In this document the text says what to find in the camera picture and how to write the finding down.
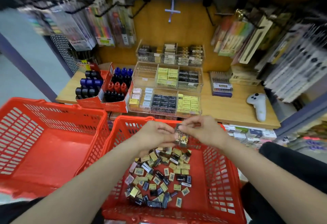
forearm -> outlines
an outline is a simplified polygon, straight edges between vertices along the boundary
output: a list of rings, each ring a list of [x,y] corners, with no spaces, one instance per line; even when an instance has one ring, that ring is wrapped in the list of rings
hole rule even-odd
[[[45,197],[13,224],[89,224],[110,191],[138,155],[132,138],[92,164],[83,173]]]
[[[327,223],[327,195],[288,173],[237,140],[229,140],[225,155],[249,179],[288,224]]]

red shopping basket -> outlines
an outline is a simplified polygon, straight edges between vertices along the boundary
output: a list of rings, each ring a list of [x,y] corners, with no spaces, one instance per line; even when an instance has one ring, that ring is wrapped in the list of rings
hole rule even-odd
[[[153,117],[141,118],[119,116],[116,118],[112,132],[106,141],[103,155],[117,146],[119,143],[130,138],[147,121]],[[156,120],[175,127],[177,121]],[[190,159],[190,175],[192,187],[190,193],[177,197],[182,198],[182,208],[176,207],[176,196],[168,203],[167,209],[140,207],[129,203],[125,197],[127,185],[124,183],[128,176],[128,170],[123,178],[115,186],[103,205],[103,215],[106,219],[124,220],[128,223],[246,223],[244,210],[240,201],[240,181],[237,168],[219,150],[200,143],[190,137],[189,149],[192,150]],[[167,166],[159,165],[156,169],[161,172]],[[168,185],[168,192],[172,193],[173,182]],[[148,194],[141,189],[142,195]]]
[[[78,105],[11,98],[0,109],[0,192],[46,196],[100,158],[107,113]]]

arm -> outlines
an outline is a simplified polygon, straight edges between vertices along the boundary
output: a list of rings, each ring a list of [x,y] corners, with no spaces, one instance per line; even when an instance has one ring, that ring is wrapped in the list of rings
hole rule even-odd
[[[124,175],[126,169],[143,150],[174,146],[174,129],[167,124],[150,121],[140,131],[113,148],[83,173],[45,197],[12,224],[89,224]]]
[[[196,123],[201,127],[193,128]],[[326,194],[230,137],[211,116],[182,124],[182,132],[222,150],[287,224],[327,223]]]

cross-shaped hook holder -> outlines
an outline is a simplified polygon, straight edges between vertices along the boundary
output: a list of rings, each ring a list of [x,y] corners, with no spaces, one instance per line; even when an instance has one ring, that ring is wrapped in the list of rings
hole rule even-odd
[[[179,10],[174,10],[174,0],[171,0],[171,8],[165,9],[166,12],[170,12],[170,16],[169,16],[169,20],[168,22],[171,23],[171,16],[175,13],[175,14],[180,14],[181,12]]]

hand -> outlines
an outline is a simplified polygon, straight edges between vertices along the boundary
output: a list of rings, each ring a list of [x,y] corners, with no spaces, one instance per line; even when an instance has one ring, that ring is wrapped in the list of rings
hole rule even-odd
[[[205,145],[215,146],[219,149],[225,147],[225,143],[230,137],[209,115],[195,116],[184,120],[181,124],[178,128],[183,133],[197,138]]]
[[[132,136],[132,139],[136,139],[141,152],[140,156],[144,156],[149,150],[157,147],[173,147],[173,143],[178,134],[174,133],[173,127],[170,127],[163,122],[148,121],[136,134]]]

